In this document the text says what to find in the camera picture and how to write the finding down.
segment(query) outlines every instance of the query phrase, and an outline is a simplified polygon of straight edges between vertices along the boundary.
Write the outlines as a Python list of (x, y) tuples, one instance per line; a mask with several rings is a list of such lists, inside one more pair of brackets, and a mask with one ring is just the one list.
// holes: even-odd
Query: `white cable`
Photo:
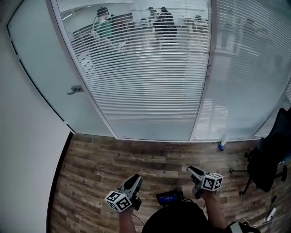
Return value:
[(262, 223), (262, 224), (259, 224), (259, 225), (252, 225), (252, 226), (251, 226), (250, 223), (249, 223), (247, 220), (242, 221), (242, 224), (244, 224), (244, 222), (247, 222), (247, 223), (249, 224), (249, 226), (252, 227), (252, 228), (253, 228), (253, 227), (260, 227), (260, 226), (265, 225), (265, 224), (267, 224), (267, 223), (271, 223), (271, 222), (273, 222), (273, 221), (276, 221), (277, 219), (280, 219), (281, 217), (285, 216), (286, 214), (288, 214), (288, 213), (290, 213), (290, 212), (291, 212), (291, 210), (288, 211), (287, 213), (281, 215), (280, 217), (277, 217), (277, 218), (275, 218), (275, 219), (273, 219), (273, 220), (271, 220), (271, 221), (268, 221), (268, 222), (265, 222), (265, 223)]

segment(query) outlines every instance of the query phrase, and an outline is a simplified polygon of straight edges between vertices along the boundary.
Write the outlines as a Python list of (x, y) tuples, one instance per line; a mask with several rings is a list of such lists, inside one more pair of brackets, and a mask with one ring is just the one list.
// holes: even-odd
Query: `white venetian blind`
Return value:
[(291, 18), (261, 2), (216, 1), (216, 48), (193, 140), (251, 138), (288, 84)]
[(82, 78), (119, 138), (188, 141), (208, 63), (208, 3), (126, 6), (93, 5), (63, 20)]

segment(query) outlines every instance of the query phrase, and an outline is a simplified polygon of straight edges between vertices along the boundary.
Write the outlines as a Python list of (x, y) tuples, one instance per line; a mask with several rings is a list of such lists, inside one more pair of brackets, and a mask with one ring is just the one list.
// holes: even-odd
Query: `person in green shirt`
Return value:
[(101, 37), (111, 37), (111, 23), (107, 20), (108, 17), (108, 9), (106, 7), (101, 7), (97, 10), (97, 16), (98, 20), (95, 22), (95, 19), (93, 21), (92, 29), (97, 32), (97, 34)]

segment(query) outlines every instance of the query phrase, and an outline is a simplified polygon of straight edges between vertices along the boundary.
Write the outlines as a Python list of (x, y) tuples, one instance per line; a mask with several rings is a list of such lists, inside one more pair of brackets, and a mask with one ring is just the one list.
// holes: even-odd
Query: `wood laminate flooring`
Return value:
[[(244, 188), (248, 174), (230, 175), (229, 168), (245, 169), (244, 153), (257, 145), (257, 141), (229, 142), (220, 152), (217, 143), (162, 143), (119, 141), (111, 137), (84, 137), (74, 135), (65, 156), (56, 187), (52, 216), (52, 233), (117, 233), (118, 215), (105, 203), (105, 196), (116, 190), (132, 174), (143, 177), (138, 196), (142, 204), (134, 212), (143, 222), (160, 206), (156, 194), (182, 187), (186, 198), (201, 208), (202, 199), (191, 195), (193, 183), (186, 173), (189, 165), (224, 176), (221, 197), (223, 213), (229, 223), (248, 220), (251, 225), (264, 223), (271, 198), (277, 212), (271, 233), (287, 233), (291, 227), (291, 164), (288, 163), (287, 181), (275, 180), (272, 190), (264, 193), (251, 184), (245, 196), (238, 192)], [(142, 223), (133, 217), (137, 232)], [(268, 224), (259, 227), (262, 233)]]

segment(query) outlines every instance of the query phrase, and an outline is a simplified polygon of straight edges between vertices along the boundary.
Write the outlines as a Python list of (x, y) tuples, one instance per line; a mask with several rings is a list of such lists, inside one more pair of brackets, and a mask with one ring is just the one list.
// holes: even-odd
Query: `office chair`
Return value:
[(286, 161), (291, 154), (291, 110), (286, 111), (281, 108), (277, 114), (275, 124), (266, 138), (261, 138), (258, 147), (253, 149), (245, 157), (249, 161), (247, 170), (230, 169), (230, 174), (234, 172), (248, 172), (250, 177), (244, 191), (244, 195), (253, 181), (257, 188), (264, 192), (270, 191), (274, 180), (280, 178), (285, 182), (287, 177), (287, 166), (277, 174), (278, 163)]

